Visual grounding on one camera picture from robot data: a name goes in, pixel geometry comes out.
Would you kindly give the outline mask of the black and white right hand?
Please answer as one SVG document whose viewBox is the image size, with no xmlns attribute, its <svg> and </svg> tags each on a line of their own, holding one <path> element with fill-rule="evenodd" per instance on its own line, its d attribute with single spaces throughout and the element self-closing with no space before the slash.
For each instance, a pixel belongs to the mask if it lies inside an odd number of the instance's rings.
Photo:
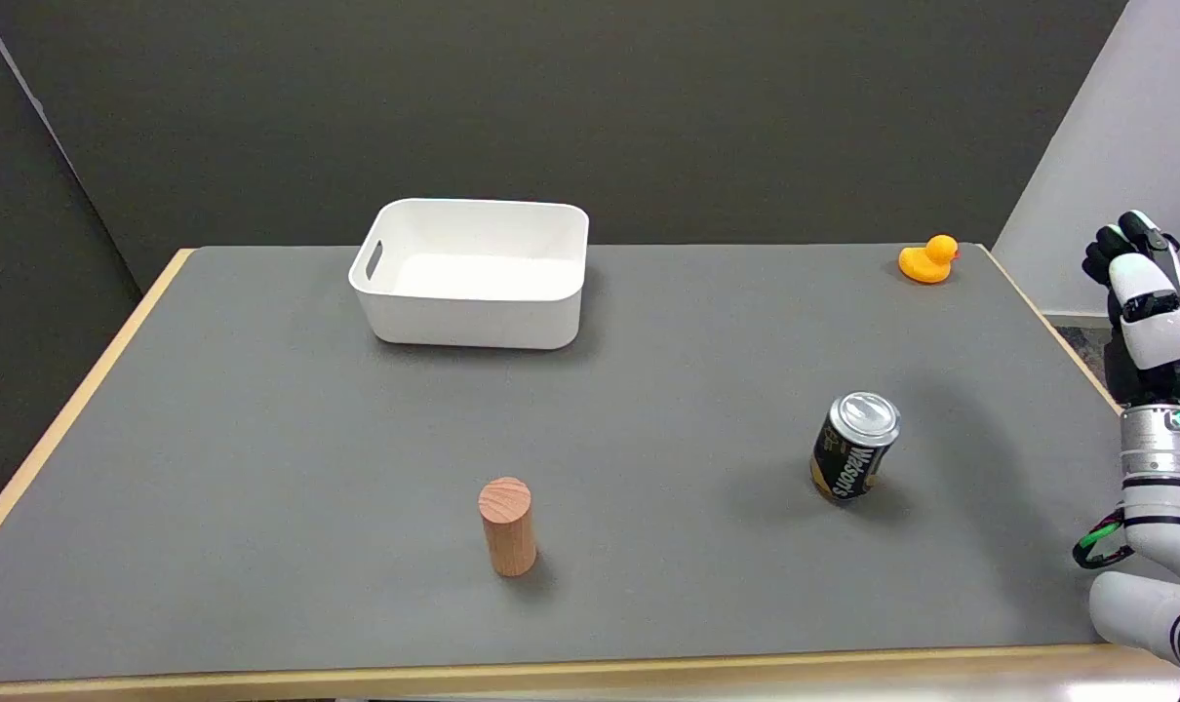
<svg viewBox="0 0 1180 702">
<path fill-rule="evenodd" d="M 1139 210 L 1099 228 L 1083 273 L 1107 293 L 1107 388 L 1122 406 L 1180 404 L 1180 245 Z"/>
</svg>

